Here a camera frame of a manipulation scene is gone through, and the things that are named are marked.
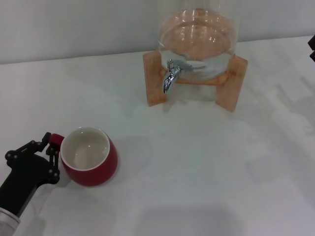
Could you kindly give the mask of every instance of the glass jar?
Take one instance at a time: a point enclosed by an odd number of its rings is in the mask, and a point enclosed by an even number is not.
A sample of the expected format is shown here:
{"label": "glass jar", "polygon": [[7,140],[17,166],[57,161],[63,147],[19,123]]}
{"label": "glass jar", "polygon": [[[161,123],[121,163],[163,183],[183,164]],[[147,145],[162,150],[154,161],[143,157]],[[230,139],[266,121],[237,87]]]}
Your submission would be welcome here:
{"label": "glass jar", "polygon": [[182,79],[208,80],[234,55],[242,0],[160,0],[162,65],[181,60],[193,67]]}

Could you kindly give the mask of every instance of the black object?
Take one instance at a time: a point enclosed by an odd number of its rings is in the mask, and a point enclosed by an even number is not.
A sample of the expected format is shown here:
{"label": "black object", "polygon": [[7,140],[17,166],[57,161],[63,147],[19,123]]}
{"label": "black object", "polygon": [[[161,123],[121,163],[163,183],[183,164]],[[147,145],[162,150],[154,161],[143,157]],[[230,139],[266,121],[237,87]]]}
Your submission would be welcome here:
{"label": "black object", "polygon": [[313,61],[315,62],[315,36],[313,38],[311,38],[311,40],[308,42],[309,46],[311,47],[311,49],[314,51],[311,55],[310,58],[313,59]]}
{"label": "black object", "polygon": [[17,150],[7,152],[5,158],[12,171],[0,187],[0,207],[20,217],[37,188],[59,181],[58,156],[60,147],[50,144],[46,150],[49,161],[36,155],[49,144],[51,133],[41,142],[31,141]]}

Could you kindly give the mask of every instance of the white wall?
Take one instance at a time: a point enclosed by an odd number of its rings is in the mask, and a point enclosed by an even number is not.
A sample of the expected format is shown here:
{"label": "white wall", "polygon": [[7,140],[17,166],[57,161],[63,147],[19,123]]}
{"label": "white wall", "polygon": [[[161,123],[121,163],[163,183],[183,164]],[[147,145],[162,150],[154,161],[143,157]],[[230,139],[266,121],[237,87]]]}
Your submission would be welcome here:
{"label": "white wall", "polygon": [[[151,50],[159,2],[1,0],[0,64]],[[314,0],[248,0],[239,40],[311,34]]]}

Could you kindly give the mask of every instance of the mug rim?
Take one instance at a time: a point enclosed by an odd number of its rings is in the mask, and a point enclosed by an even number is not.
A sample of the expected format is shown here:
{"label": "mug rim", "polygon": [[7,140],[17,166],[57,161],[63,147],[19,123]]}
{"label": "mug rim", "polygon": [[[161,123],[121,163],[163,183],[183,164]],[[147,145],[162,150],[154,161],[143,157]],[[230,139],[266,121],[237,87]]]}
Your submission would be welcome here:
{"label": "mug rim", "polygon": [[[102,162],[99,163],[97,166],[94,166],[94,167],[89,168],[89,169],[84,169],[84,170],[78,169],[78,168],[75,168],[75,167],[69,165],[69,163],[67,163],[67,161],[63,158],[63,149],[64,149],[64,145],[66,145],[67,138],[68,138],[70,135],[72,135],[73,133],[77,132],[78,130],[83,130],[83,129],[97,130],[97,131],[106,139],[106,141],[107,141],[107,143],[108,143],[108,150],[107,150],[106,154],[104,154],[105,158],[102,160]],[[69,168],[71,168],[71,169],[73,169],[73,170],[75,170],[75,171],[83,171],[83,172],[85,172],[85,171],[91,171],[91,170],[96,169],[96,168],[99,167],[100,165],[102,165],[102,164],[107,160],[107,157],[109,156],[109,152],[110,152],[110,146],[111,146],[111,145],[110,145],[110,142],[109,142],[109,138],[108,138],[107,134],[106,134],[103,130],[101,130],[101,129],[98,128],[98,127],[94,127],[94,126],[80,126],[79,128],[76,128],[75,130],[73,130],[71,133],[69,133],[69,134],[64,138],[64,140],[63,140],[63,142],[61,143],[61,146],[60,146],[60,157],[61,157],[63,163],[65,163]]]}

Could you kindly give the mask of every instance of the wooden stand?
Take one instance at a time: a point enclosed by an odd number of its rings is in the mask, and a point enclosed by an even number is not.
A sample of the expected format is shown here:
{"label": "wooden stand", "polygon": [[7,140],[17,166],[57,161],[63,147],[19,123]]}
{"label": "wooden stand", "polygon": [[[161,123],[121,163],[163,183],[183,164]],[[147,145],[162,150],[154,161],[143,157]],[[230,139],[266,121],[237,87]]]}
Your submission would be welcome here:
{"label": "wooden stand", "polygon": [[[166,70],[161,65],[161,54],[159,51],[144,54],[143,64],[149,106],[166,102],[167,96],[162,91],[162,82],[164,75],[166,74]],[[227,71],[216,78],[206,81],[191,81],[179,78],[176,83],[186,85],[216,86],[216,104],[230,112],[233,112],[241,92],[247,64],[247,60],[238,56],[233,56],[230,60]]]}

